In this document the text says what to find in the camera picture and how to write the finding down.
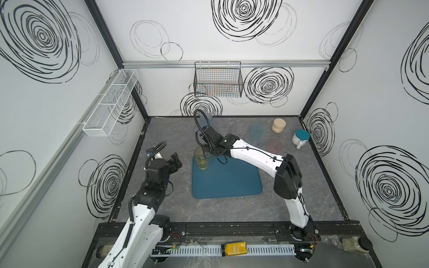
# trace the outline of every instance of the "table surface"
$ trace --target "table surface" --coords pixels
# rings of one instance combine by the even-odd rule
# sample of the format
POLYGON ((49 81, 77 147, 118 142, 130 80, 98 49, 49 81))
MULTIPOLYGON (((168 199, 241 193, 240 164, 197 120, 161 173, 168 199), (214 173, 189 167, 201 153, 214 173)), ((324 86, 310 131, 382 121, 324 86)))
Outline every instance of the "table surface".
MULTIPOLYGON (((228 133, 237 134, 237 121, 246 124, 244 140, 250 138, 253 123, 262 123, 265 132, 254 146, 262 147, 278 139, 282 142, 281 155, 292 154, 302 172, 302 191, 305 205, 313 220, 343 220, 328 183, 309 144, 296 149, 291 139, 294 132, 301 129, 297 117, 283 117, 286 127, 282 133, 271 131, 275 117, 215 117, 211 125, 218 131, 226 127, 228 133)), ((224 198, 196 199, 192 196, 192 159, 198 146, 195 141, 197 127, 193 118, 152 118, 143 141, 136 166, 128 184, 117 222, 128 219, 127 201, 140 188, 145 178, 146 149, 166 141, 161 151, 164 158, 177 152, 183 167, 170 176, 174 192, 166 197, 157 214, 169 216, 172 222, 228 222, 228 221, 288 221, 289 213, 284 199, 273 190, 274 178, 259 170, 263 191, 259 195, 224 198)))

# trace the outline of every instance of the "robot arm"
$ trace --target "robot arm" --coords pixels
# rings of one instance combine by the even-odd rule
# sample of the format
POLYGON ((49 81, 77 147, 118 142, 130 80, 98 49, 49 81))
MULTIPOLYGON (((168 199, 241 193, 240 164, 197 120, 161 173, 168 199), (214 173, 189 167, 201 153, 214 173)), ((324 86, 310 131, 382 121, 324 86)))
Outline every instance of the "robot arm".
MULTIPOLYGON (((254 147, 239 137, 227 134, 223 137, 210 125, 201 128, 200 137, 206 142, 201 144, 206 157, 225 155, 246 161, 270 174, 274 181, 274 191, 286 202, 290 214, 291 235, 296 240, 303 240, 314 229, 313 221, 308 214, 304 198, 302 197, 302 174, 295 158, 288 154, 281 155, 265 152, 254 147)), ((156 215, 161 202, 165 198, 165 191, 169 183, 170 174, 176 172, 182 163, 176 153, 170 160, 165 160, 159 152, 166 145, 161 142, 147 150, 146 178, 142 187, 128 204, 130 217, 116 240, 107 257, 98 266, 99 268, 142 267, 147 257, 160 241, 169 237, 170 222, 166 216, 156 215)))
POLYGON ((246 161, 275 178, 274 191, 284 198, 290 214, 290 222, 302 229, 306 227, 309 215, 302 198, 302 187, 298 187, 300 182, 295 185, 294 181, 296 179, 300 181, 302 176, 293 156, 288 154, 283 157, 271 154, 241 139, 234 142, 230 154, 231 157, 246 161))
POLYGON ((146 178, 140 190, 128 203, 128 218, 118 239, 99 268, 140 268, 159 241, 168 239, 170 220, 155 215, 169 183, 169 177, 182 167, 177 153, 165 160, 160 151, 166 146, 161 142, 147 150, 146 178))
POLYGON ((313 221, 307 212, 302 196, 302 174, 295 158, 288 154, 285 157, 265 152, 254 147, 233 134, 226 134, 223 137, 213 127, 202 128, 197 120, 197 115, 203 111, 194 111, 195 123, 198 126, 196 141, 202 146, 205 156, 219 157, 225 155, 246 161, 270 174, 274 180, 274 191, 284 198, 292 223, 291 235, 296 240, 302 240, 309 236, 309 230, 313 227, 313 221), (201 137, 205 144, 202 144, 198 137, 201 137))

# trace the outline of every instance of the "yellow bottle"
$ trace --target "yellow bottle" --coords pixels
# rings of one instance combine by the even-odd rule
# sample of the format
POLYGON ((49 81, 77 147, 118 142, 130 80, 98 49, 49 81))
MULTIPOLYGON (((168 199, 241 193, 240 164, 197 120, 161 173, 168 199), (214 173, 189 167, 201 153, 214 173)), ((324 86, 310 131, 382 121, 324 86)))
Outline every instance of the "yellow bottle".
POLYGON ((247 254, 246 242, 225 244, 221 248, 222 257, 247 254))

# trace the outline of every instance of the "aluminum rail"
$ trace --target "aluminum rail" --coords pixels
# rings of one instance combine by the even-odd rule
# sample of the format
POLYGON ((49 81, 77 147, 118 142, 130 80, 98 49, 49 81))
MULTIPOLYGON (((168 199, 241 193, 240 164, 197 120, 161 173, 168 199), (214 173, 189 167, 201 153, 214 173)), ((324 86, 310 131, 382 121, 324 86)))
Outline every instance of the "aluminum rail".
POLYGON ((228 68, 233 67, 237 62, 241 62, 242 68, 257 67, 324 67, 328 68, 331 63, 329 60, 133 60, 124 61, 126 69, 143 68, 195 68, 199 62, 210 68, 228 68))
POLYGON ((3 260, 10 247, 13 245, 14 241, 25 227, 25 224, 33 215, 33 212, 36 210, 37 206, 42 201, 43 197, 57 178, 61 169, 66 164, 68 158, 73 153, 82 137, 85 135, 85 133, 82 131, 82 122, 85 122, 89 118, 92 111, 100 102, 102 96, 104 93, 106 93, 110 84, 114 81, 117 75, 118 72, 114 73, 103 86, 100 93, 95 97, 92 104, 80 118, 79 123, 73 127, 72 131, 51 158, 49 163, 30 185, 29 190, 19 202, 17 208, 9 216, 5 224, 0 228, 0 262, 3 260))

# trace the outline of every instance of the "blue mat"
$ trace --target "blue mat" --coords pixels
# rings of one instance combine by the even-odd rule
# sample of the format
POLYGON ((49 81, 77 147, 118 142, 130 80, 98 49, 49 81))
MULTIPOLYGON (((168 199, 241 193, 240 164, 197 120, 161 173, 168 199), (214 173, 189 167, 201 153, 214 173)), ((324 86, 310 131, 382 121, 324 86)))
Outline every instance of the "blue mat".
POLYGON ((258 168, 239 159, 229 158, 222 165, 211 157, 208 167, 198 168, 195 158, 192 164, 192 195, 195 198, 257 195, 262 192, 258 168))

